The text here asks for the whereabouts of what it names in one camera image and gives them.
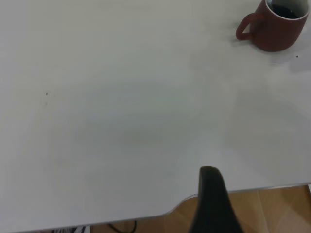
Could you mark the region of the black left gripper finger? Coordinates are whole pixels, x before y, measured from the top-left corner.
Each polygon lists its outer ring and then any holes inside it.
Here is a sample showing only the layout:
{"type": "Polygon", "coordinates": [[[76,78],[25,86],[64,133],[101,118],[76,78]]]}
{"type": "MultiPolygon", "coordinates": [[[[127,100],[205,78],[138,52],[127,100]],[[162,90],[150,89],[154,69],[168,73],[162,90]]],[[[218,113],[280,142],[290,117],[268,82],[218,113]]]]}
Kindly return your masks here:
{"type": "Polygon", "coordinates": [[[203,166],[199,172],[198,205],[190,233],[242,233],[220,171],[203,166]]]}

